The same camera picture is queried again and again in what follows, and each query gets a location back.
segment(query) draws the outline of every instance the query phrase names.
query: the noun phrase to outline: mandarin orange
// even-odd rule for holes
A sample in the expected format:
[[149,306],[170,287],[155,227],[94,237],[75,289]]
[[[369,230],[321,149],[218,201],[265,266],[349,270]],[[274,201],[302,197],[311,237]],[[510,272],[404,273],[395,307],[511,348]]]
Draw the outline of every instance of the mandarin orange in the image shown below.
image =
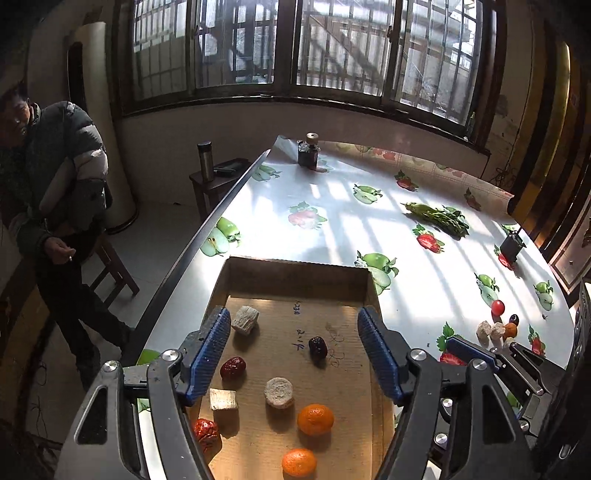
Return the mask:
[[335,415],[326,405],[313,403],[301,409],[297,425],[306,435],[317,436],[328,433],[335,422]]
[[316,470],[315,455],[306,448],[295,448],[283,456],[281,467],[287,475],[296,478],[308,476]]

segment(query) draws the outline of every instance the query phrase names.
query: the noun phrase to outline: thermos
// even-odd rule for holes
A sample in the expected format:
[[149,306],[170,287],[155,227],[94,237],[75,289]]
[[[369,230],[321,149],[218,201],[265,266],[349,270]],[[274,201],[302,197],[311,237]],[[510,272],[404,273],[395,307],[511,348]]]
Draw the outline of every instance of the thermos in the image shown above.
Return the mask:
[[216,176],[213,171],[212,143],[203,142],[197,144],[197,150],[199,151],[199,161],[201,163],[201,175],[203,176],[203,181],[212,181]]

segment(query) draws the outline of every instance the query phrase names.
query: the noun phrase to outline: red cherry tomato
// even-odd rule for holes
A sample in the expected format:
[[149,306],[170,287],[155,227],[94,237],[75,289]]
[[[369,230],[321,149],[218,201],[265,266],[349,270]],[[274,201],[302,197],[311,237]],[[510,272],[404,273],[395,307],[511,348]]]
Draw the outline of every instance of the red cherry tomato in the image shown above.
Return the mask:
[[505,313],[505,304],[500,300],[492,302],[491,311],[493,315],[501,316]]

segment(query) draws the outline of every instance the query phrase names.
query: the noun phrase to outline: green vegetable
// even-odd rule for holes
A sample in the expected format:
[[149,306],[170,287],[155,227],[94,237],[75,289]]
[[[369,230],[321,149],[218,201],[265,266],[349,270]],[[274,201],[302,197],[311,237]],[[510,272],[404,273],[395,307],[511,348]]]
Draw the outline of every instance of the green vegetable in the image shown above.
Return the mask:
[[403,203],[406,209],[426,222],[437,225],[451,236],[462,238],[468,235],[470,226],[461,210],[454,207],[433,208],[424,203]]

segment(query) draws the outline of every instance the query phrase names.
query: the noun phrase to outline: cardboard box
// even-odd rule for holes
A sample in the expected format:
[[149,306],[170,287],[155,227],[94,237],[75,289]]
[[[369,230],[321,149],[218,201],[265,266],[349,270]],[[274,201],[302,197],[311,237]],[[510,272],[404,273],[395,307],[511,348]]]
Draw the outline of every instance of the cardboard box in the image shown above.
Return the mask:
[[[357,332],[360,307],[379,312],[368,270],[281,260],[230,257],[214,287],[207,313],[225,305],[234,316],[243,305],[259,310],[249,336],[232,331],[220,360],[241,356],[246,375],[211,388],[236,390],[239,408],[212,413],[209,399],[189,412],[218,422],[222,448],[209,466],[217,480],[283,479],[281,458],[293,448],[311,449],[318,467],[314,478],[371,480],[394,433],[391,400],[374,378]],[[310,359],[308,340],[321,336],[329,356]],[[273,377],[294,386],[295,403],[276,410],[265,402]],[[335,414],[330,434],[308,437],[297,428],[297,414],[308,404],[327,405]]]

